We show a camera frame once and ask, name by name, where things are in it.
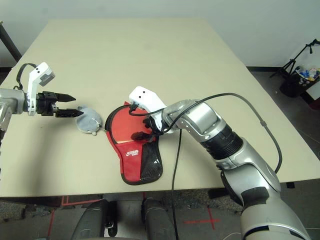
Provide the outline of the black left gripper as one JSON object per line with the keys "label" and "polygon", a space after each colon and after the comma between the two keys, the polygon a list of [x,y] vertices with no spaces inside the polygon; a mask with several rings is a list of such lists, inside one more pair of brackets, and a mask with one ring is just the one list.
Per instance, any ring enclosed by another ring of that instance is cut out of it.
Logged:
{"label": "black left gripper", "polygon": [[39,92],[36,97],[36,113],[42,116],[53,116],[56,118],[75,118],[84,113],[77,109],[59,109],[56,102],[72,102],[76,99],[69,94],[54,93],[51,91]]}

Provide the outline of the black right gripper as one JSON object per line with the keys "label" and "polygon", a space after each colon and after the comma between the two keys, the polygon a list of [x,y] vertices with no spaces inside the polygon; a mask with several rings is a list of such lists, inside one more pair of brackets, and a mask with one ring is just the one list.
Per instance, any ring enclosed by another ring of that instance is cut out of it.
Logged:
{"label": "black right gripper", "polygon": [[157,136],[162,136],[165,133],[158,128],[157,123],[152,117],[146,117],[143,121],[145,128],[150,129],[151,133],[146,133],[143,131],[133,133],[130,138],[137,142],[156,142],[158,140]]}

